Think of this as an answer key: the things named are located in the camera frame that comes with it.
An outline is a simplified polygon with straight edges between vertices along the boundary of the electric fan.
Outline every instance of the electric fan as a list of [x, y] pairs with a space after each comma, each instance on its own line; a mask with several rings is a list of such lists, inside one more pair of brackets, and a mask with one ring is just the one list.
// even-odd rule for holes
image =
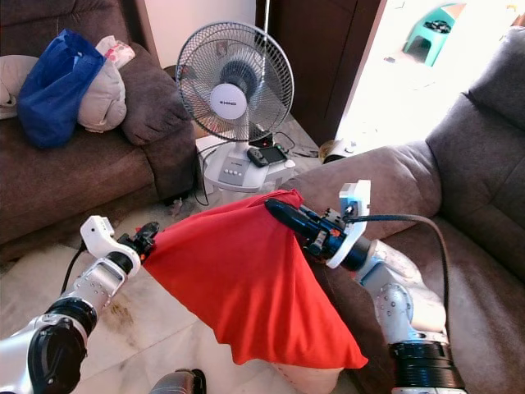
[[189, 37], [177, 65], [186, 111], [204, 130], [231, 142], [212, 154], [206, 181], [252, 192], [268, 174], [294, 166], [288, 161], [257, 167], [247, 156], [248, 142], [275, 131], [294, 97], [290, 63], [272, 37], [243, 23], [212, 23]]

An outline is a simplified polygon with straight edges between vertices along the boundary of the sofa backrest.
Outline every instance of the sofa backrest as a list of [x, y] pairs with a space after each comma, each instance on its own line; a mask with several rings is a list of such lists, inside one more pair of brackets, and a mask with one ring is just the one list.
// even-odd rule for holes
[[427, 138], [441, 213], [525, 282], [525, 29]]
[[0, 55], [39, 57], [65, 28], [93, 45], [107, 35], [129, 41], [118, 0], [2, 0]]

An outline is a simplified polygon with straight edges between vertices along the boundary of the fan base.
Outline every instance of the fan base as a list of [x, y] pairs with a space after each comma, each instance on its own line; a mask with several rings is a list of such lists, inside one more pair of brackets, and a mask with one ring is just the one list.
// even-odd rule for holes
[[292, 176], [295, 167], [292, 160], [260, 168], [249, 161], [247, 151], [248, 145], [240, 151], [240, 144], [235, 142], [217, 147], [207, 160], [205, 182], [224, 190], [254, 193], [266, 182], [280, 185]]

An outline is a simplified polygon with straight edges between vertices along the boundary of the fan motor hub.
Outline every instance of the fan motor hub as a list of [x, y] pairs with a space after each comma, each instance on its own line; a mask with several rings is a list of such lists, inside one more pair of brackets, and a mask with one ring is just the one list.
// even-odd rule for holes
[[210, 107], [221, 118], [239, 119], [246, 112], [248, 102], [244, 92], [233, 84], [219, 84], [210, 94]]

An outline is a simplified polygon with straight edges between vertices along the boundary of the fan grille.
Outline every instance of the fan grille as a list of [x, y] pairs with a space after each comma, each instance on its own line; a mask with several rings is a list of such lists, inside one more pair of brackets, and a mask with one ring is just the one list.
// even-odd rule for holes
[[[290, 111], [290, 64], [279, 45], [256, 27], [236, 22], [204, 26], [186, 41], [177, 64], [186, 110], [201, 127], [225, 140], [262, 138]], [[210, 106], [213, 88], [222, 83], [236, 85], [246, 96], [248, 107], [238, 119], [223, 119]]]

